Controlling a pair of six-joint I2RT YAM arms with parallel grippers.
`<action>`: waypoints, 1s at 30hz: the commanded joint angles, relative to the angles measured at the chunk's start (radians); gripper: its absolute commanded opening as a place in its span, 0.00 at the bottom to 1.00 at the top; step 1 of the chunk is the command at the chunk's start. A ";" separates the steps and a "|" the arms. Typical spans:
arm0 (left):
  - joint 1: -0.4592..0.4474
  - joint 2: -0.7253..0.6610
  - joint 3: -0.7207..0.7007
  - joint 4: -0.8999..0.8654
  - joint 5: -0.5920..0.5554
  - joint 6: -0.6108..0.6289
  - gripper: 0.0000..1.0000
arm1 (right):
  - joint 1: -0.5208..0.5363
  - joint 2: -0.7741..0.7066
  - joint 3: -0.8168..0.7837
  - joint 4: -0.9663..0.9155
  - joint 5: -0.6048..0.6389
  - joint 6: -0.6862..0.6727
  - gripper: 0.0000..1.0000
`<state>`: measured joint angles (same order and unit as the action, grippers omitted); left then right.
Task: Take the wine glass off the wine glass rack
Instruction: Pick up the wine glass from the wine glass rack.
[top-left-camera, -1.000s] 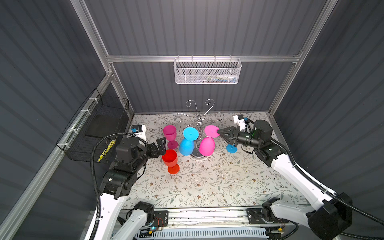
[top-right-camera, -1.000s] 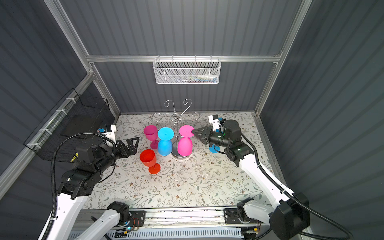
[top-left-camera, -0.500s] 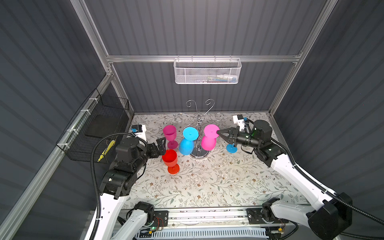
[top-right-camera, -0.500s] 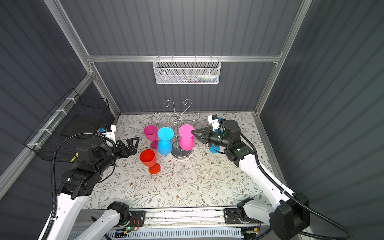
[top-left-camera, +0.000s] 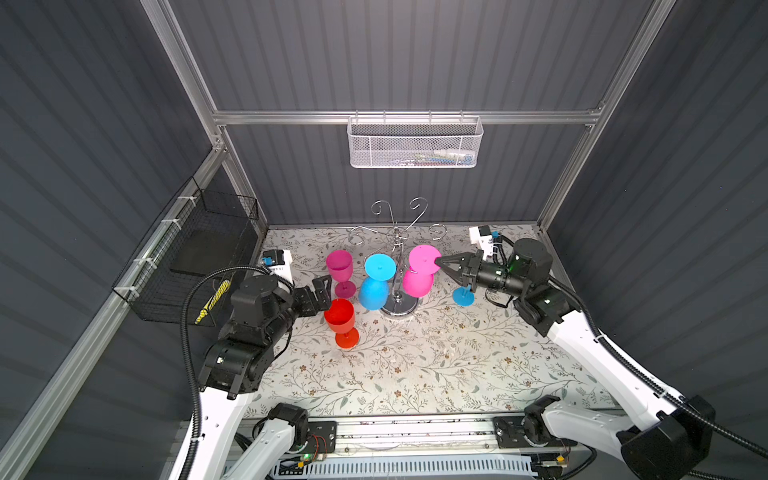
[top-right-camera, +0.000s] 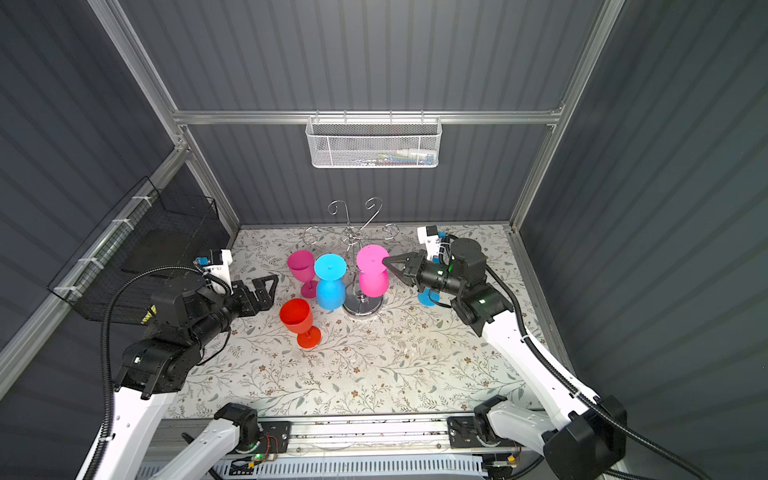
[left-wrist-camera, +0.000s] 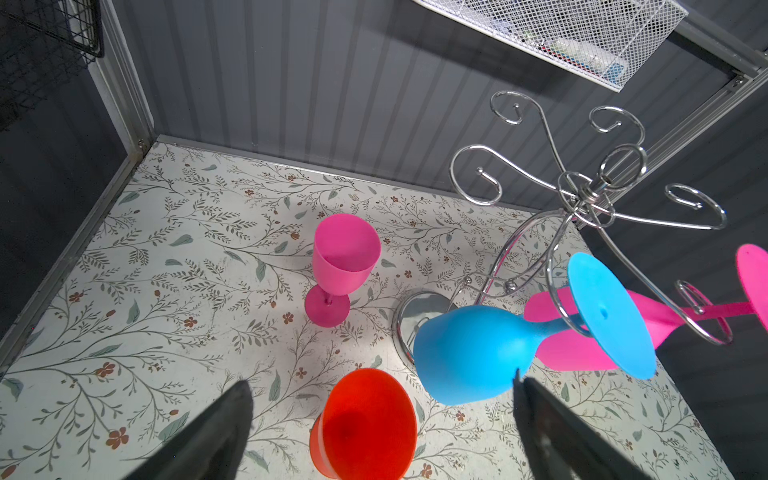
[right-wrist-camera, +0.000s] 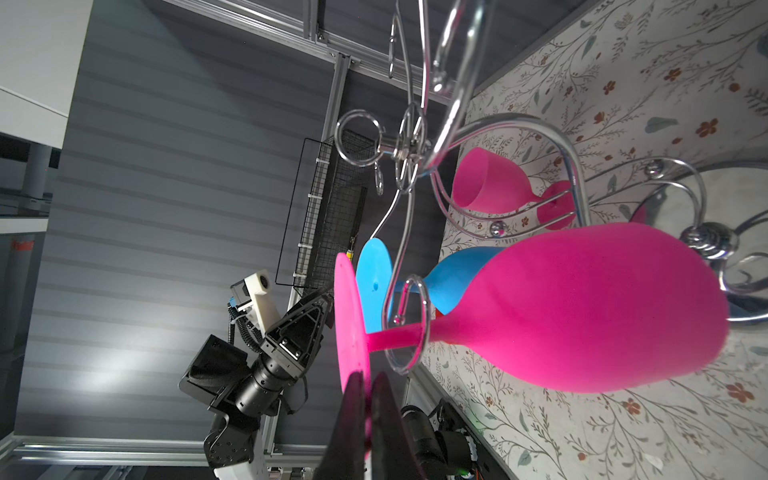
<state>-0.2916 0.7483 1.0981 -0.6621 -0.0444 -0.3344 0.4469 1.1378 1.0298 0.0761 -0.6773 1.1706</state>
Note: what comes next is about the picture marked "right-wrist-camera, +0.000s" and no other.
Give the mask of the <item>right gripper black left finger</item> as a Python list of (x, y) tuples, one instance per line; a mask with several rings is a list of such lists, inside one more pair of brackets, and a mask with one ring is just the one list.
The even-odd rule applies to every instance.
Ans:
[(366, 451), (365, 377), (353, 372), (344, 390), (341, 408), (315, 480), (360, 480), (364, 478)]

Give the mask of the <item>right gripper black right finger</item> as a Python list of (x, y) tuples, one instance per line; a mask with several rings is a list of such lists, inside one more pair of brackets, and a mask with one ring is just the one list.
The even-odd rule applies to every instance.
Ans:
[(411, 449), (388, 376), (380, 373), (372, 383), (371, 477), (373, 480), (425, 479)]

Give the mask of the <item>blue wine glass front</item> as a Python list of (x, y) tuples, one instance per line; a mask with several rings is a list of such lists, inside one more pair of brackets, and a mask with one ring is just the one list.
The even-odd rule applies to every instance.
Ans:
[[(473, 247), (457, 251), (440, 263), (424, 279), (432, 304), (447, 314), (461, 300), (478, 272), (501, 247)], [(382, 308), (393, 277), (393, 264), (385, 244), (378, 238), (364, 245), (356, 270), (356, 281), (367, 333), (382, 330)]]

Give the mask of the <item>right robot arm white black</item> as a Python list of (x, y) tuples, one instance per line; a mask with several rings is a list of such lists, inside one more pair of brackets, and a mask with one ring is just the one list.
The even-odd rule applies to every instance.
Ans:
[(414, 405), (400, 408), (388, 377), (369, 386), (364, 373), (349, 375), (331, 440), (315, 479), (512, 479), (490, 449), (459, 424), (446, 402), (435, 413), (447, 430), (433, 427)]

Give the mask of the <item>pink wine glass front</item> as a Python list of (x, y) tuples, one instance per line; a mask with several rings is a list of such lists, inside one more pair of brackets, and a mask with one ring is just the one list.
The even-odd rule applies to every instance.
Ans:
[(369, 381), (373, 352), (442, 341), (540, 387), (606, 393), (698, 371), (729, 333), (714, 271), (682, 241), (639, 223), (520, 241), (438, 319), (376, 333), (365, 330), (353, 266), (339, 254), (334, 313), (342, 382), (354, 373)]

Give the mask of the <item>pink wine glass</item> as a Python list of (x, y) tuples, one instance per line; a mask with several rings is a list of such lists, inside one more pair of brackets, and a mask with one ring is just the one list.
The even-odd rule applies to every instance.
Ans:
[(369, 381), (373, 352), (442, 341), (540, 387), (606, 393), (698, 371), (729, 333), (714, 271), (682, 241), (639, 223), (520, 241), (438, 319), (376, 333), (365, 330), (353, 266), (339, 254), (334, 313), (342, 382), (354, 373)]
[(455, 208), (491, 215), (513, 213), (529, 204), (544, 202), (536, 209), (539, 223), (548, 230), (561, 230), (576, 218), (570, 190), (569, 181), (562, 180), (537, 195), (519, 165), (476, 147), (458, 165), (451, 201)]

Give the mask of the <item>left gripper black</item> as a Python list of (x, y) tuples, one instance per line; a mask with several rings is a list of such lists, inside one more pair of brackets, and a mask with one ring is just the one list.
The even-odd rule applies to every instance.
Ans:
[[(249, 338), (246, 346), (257, 354), (237, 381), (231, 401), (248, 417), (278, 415), (282, 406), (288, 415), (300, 411), (309, 398), (307, 372), (314, 362), (323, 330), (333, 313), (333, 288), (311, 292), (294, 305), (280, 322), (265, 334), (261, 345)], [(291, 405), (285, 390), (303, 383), (303, 399)]]

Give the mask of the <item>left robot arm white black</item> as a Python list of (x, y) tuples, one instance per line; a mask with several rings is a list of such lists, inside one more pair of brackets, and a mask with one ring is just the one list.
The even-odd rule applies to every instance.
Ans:
[(267, 479), (262, 418), (284, 408), (296, 412), (284, 391), (302, 381), (333, 326), (333, 290), (315, 290), (294, 305), (276, 326), (260, 334), (253, 321), (228, 304), (228, 338), (208, 337), (183, 374), (179, 389), (214, 414), (203, 449), (218, 479)]

